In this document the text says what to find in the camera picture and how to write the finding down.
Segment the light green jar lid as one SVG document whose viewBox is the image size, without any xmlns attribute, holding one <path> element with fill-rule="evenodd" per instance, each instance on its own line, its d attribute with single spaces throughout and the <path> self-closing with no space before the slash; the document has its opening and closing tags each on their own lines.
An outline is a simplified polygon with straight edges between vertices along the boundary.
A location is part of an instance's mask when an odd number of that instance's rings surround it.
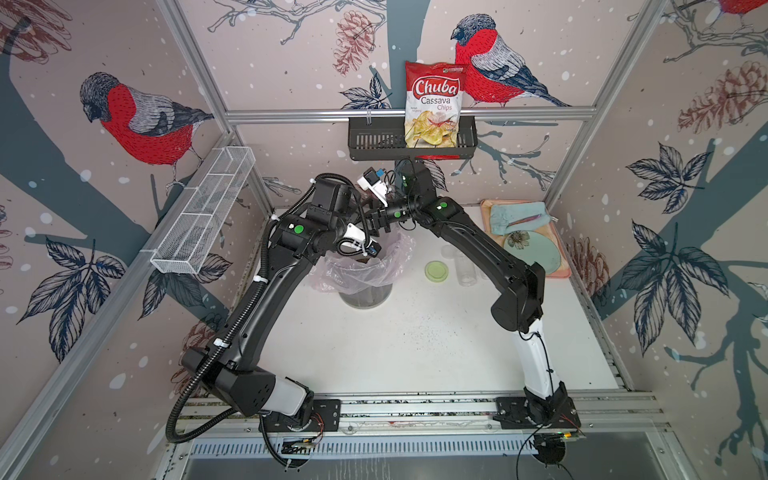
<svg viewBox="0 0 768 480">
<path fill-rule="evenodd" d="M 449 268 L 444 262 L 434 260 L 425 265 L 424 274 L 429 281 L 442 283 L 449 276 Z"/>
</svg>

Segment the short clear mung bean jar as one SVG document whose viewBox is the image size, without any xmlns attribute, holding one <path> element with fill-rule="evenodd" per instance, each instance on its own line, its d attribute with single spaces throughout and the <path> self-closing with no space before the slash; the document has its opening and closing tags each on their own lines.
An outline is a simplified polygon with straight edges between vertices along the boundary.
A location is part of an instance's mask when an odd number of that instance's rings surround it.
<svg viewBox="0 0 768 480">
<path fill-rule="evenodd" d="M 463 253 L 455 256 L 455 269 L 458 283 L 463 287 L 470 287 L 477 283 L 475 264 Z"/>
</svg>

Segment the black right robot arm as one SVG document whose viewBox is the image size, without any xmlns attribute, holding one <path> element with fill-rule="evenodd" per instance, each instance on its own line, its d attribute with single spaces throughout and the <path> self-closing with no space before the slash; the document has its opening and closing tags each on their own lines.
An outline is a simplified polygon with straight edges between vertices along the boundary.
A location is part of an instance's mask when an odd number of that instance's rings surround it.
<svg viewBox="0 0 768 480">
<path fill-rule="evenodd" d="M 436 193 L 432 174 L 422 162 L 400 160 L 394 174 L 369 168 L 358 185 L 381 206 L 365 215 L 365 224 L 380 229 L 411 219 L 455 247 L 492 282 L 499 297 L 491 306 L 493 319 L 518 335 L 518 352 L 525 378 L 524 406 L 536 427 L 553 424 L 569 399 L 556 375 L 542 333 L 546 273 L 505 251 L 491 239 L 455 200 Z"/>
</svg>

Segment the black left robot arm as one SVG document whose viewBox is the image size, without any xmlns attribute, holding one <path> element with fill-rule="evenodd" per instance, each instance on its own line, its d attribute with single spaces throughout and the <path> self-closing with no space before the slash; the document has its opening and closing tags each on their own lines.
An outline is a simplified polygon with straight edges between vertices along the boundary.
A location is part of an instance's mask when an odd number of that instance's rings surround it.
<svg viewBox="0 0 768 480">
<path fill-rule="evenodd" d="M 192 394 L 205 387 L 229 405 L 230 414 L 278 413 L 308 423 L 313 392 L 262 369 L 261 352 L 291 295 L 318 260 L 335 249 L 358 205 L 359 193 L 349 179 L 320 174 L 294 206 L 270 219 L 259 268 L 244 298 L 206 347 L 183 356 L 192 378 L 172 416 L 179 416 Z"/>
</svg>

